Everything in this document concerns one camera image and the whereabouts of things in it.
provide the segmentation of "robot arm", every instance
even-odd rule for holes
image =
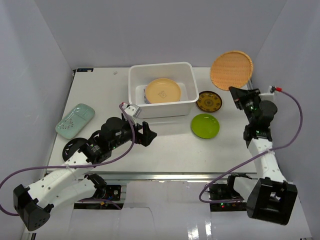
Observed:
[[[228,177],[227,185],[234,196],[246,201],[250,218],[281,225],[289,222],[297,188],[289,184],[281,173],[273,148],[270,123],[278,109],[273,103],[274,89],[260,93],[259,89],[243,90],[229,88],[236,107],[244,110],[249,124],[245,126],[243,139],[252,156],[265,151],[269,153],[254,161],[258,180],[245,174],[234,173]]]
[[[52,171],[39,181],[13,190],[14,209],[29,231],[43,226],[50,218],[52,209],[72,204],[85,198],[103,199],[107,184],[97,174],[78,178],[91,171],[96,164],[108,159],[112,150],[128,141],[147,147],[157,134],[149,129],[147,122],[136,123],[140,108],[134,104],[123,104],[126,115],[122,119],[109,118],[101,130],[85,138],[74,138],[63,149],[65,168]],[[135,139],[129,121],[133,123]]]

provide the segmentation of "white plastic bin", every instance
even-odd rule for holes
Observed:
[[[145,103],[146,86],[155,79],[168,78],[181,88],[178,102]],[[188,62],[136,65],[129,69],[129,103],[141,107],[139,118],[161,118],[188,115],[199,98],[192,66]]]

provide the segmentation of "white table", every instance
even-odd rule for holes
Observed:
[[[64,114],[79,103],[95,110],[95,116],[76,136],[89,138],[110,117],[121,117],[118,105],[128,102],[129,68],[94,68],[92,72],[76,72]],[[144,173],[144,174],[204,174],[223,173],[248,160],[251,155],[243,140],[243,131],[248,120],[243,111],[236,109],[229,91],[216,88],[210,80],[209,67],[194,67],[199,92],[210,90],[222,98],[222,107],[212,115],[220,123],[219,134],[212,139],[195,136],[190,124],[194,116],[203,113],[195,105],[188,116],[145,119],[150,129],[158,134],[150,146],[135,145],[123,159],[95,168],[99,173]],[[62,149],[67,139],[57,135],[49,165],[61,165]],[[123,153],[131,144],[127,142],[115,149],[110,158]],[[256,173],[253,163],[239,172]]]

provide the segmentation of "lime green dish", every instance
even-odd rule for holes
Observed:
[[[192,119],[191,129],[202,139],[212,139],[220,130],[218,120],[210,114],[199,114]]]

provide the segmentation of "gray wall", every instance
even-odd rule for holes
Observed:
[[[276,153],[280,168],[297,185],[314,239],[320,239],[320,6],[319,1],[289,0],[254,62],[253,83],[283,87],[301,103],[304,122],[300,136]],[[279,146],[292,138],[299,112],[285,95],[277,95],[272,135]]]
[[[72,80],[72,71],[33,0],[0,0],[0,179],[44,165]],[[0,202],[13,208],[13,189],[39,171],[11,178]],[[23,222],[0,212],[0,239],[20,239]]]
[[[35,0],[77,67],[190,62],[241,50],[254,59],[286,0]]]

